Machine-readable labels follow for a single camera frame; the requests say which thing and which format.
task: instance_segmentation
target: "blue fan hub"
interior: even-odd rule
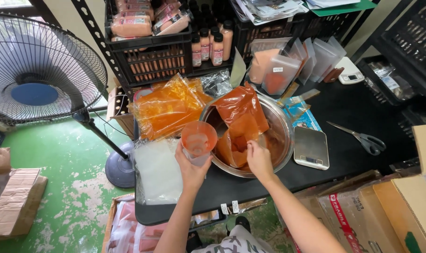
[[[21,104],[41,106],[55,102],[58,91],[50,85],[32,82],[13,88],[11,97]]]

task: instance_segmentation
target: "electric fan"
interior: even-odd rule
[[[105,164],[109,181],[131,188],[133,143],[116,146],[95,126],[87,110],[101,98],[106,84],[102,60],[72,33],[0,14],[0,122],[43,123],[72,116],[115,150]]]

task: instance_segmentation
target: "green floor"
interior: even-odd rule
[[[103,130],[103,121],[92,117]],[[111,124],[120,129],[115,121]],[[118,145],[130,140],[110,126],[106,131]],[[105,177],[111,148],[72,119],[18,127],[2,146],[11,148],[14,168],[42,168],[49,181],[29,234],[0,241],[0,253],[100,252],[111,198],[133,192],[115,188]],[[290,251],[272,201],[245,215],[255,236],[278,252]],[[234,217],[228,224],[233,227]],[[225,224],[199,231],[209,242],[220,241],[225,233]]]

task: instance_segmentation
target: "green folder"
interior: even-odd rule
[[[323,9],[313,9],[311,11],[314,12],[319,17],[323,17],[323,16],[349,13],[354,11],[361,11],[365,9],[372,9],[375,7],[377,7],[375,3],[369,0],[361,0],[360,3],[356,3],[356,4],[346,4],[346,5],[328,7]]]

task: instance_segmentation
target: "black table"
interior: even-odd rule
[[[379,169],[388,173],[389,165],[417,156],[416,146],[401,130],[396,118],[397,108],[380,104],[363,83],[342,85],[335,83],[307,83],[295,95],[316,88],[321,93],[307,100],[311,112],[327,135],[328,170],[318,170],[296,164],[291,160],[277,172],[280,180],[291,191],[297,191],[347,175]],[[378,156],[367,153],[360,142],[326,121],[339,124],[359,133],[373,135],[385,142],[387,149]],[[207,178],[197,194],[193,215],[221,209],[222,203],[231,206],[264,198],[268,192],[257,179],[230,175],[212,164]],[[143,225],[155,225],[169,220],[175,205],[136,205],[137,220]]]

